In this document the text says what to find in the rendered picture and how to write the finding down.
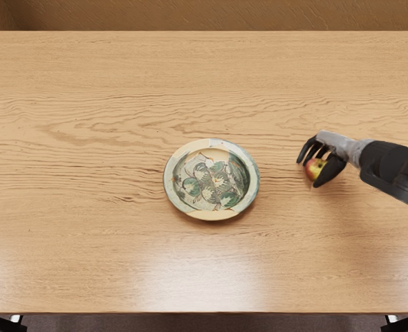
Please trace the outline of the patterned ceramic plate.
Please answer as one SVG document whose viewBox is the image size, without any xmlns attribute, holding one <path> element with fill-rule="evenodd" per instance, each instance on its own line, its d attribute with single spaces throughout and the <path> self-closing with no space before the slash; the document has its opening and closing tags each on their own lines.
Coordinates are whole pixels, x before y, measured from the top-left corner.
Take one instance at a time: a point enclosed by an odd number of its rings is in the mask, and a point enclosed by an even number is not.
<svg viewBox="0 0 408 332">
<path fill-rule="evenodd" d="M 239 145 L 218 138 L 195 140 L 178 148 L 163 172 L 167 198 L 182 213 L 203 221 L 240 215 L 255 200 L 260 173 Z"/>
</svg>

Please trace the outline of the red yellow apple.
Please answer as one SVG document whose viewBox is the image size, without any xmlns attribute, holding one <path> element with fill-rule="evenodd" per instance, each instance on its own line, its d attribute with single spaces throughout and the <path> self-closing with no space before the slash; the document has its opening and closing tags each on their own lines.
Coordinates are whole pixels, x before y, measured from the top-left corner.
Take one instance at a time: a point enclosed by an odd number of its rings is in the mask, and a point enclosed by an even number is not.
<svg viewBox="0 0 408 332">
<path fill-rule="evenodd" d="M 306 177 L 314 182 L 317 180 L 327 161 L 321 158 L 312 158 L 304 166 Z"/>
</svg>

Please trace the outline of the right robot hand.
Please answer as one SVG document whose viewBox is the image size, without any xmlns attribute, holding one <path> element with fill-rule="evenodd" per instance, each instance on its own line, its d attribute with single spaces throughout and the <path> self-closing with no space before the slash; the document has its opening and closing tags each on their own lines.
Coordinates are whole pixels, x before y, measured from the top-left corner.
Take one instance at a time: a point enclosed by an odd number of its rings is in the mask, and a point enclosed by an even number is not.
<svg viewBox="0 0 408 332">
<path fill-rule="evenodd" d="M 312 158 L 321 158 L 329 153 L 326 164 L 319 176 L 313 181 L 313 187 L 318 188 L 339 175 L 349 163 L 355 168 L 360 168 L 360 155 L 364 148 L 374 140 L 366 138 L 354 140 L 331 131 L 321 130 L 309 138 L 299 152 L 296 163 L 306 166 Z"/>
</svg>

